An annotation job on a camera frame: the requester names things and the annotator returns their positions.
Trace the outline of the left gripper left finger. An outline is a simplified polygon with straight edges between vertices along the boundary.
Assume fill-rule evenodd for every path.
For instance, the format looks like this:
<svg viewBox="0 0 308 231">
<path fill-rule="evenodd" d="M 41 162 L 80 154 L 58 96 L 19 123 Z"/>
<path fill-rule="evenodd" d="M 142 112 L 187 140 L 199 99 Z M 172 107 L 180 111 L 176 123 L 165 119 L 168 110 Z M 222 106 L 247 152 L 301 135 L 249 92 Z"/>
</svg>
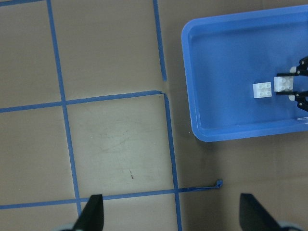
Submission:
<svg viewBox="0 0 308 231">
<path fill-rule="evenodd" d="M 91 195 L 81 215 L 73 225 L 73 231 L 102 231 L 104 226 L 103 195 Z"/>
</svg>

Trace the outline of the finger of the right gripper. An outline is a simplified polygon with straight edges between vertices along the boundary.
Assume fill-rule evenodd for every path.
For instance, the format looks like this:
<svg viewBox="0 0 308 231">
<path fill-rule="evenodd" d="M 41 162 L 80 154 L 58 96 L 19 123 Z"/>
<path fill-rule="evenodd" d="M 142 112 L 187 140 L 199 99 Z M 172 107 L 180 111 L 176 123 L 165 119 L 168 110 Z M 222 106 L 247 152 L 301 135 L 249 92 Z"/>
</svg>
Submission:
<svg viewBox="0 0 308 231">
<path fill-rule="evenodd" d="M 297 72 L 288 72 L 288 73 L 277 73 L 276 77 L 294 77 L 297 76 Z"/>
<path fill-rule="evenodd" d="M 280 92 L 275 92 L 276 95 L 288 95 L 288 96 L 296 96 L 297 92 L 293 91 L 280 91 Z"/>
</svg>

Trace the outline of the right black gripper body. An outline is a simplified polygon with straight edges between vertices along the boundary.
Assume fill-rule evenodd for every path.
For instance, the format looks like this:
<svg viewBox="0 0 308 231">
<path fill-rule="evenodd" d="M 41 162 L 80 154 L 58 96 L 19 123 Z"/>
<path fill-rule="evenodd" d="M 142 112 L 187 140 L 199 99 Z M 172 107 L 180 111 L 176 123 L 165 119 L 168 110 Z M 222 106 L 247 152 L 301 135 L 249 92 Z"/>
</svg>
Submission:
<svg viewBox="0 0 308 231">
<path fill-rule="evenodd" d="M 304 80 L 304 77 L 308 77 L 308 57 L 304 57 L 299 61 L 299 65 L 296 67 L 296 76 L 301 77 L 301 87 L 295 93 L 295 101 L 297 102 L 297 107 L 304 111 L 308 110 L 308 80 Z"/>
</svg>

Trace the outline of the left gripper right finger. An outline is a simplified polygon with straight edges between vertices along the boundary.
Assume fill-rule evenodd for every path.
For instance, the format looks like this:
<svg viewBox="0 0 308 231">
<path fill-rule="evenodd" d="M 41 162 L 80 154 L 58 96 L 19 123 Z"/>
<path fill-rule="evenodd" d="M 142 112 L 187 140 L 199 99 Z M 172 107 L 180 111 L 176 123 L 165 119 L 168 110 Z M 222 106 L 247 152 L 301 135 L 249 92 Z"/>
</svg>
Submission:
<svg viewBox="0 0 308 231">
<path fill-rule="evenodd" d="M 250 193 L 242 193 L 239 203 L 239 223 L 243 231 L 280 231 L 278 222 Z"/>
</svg>

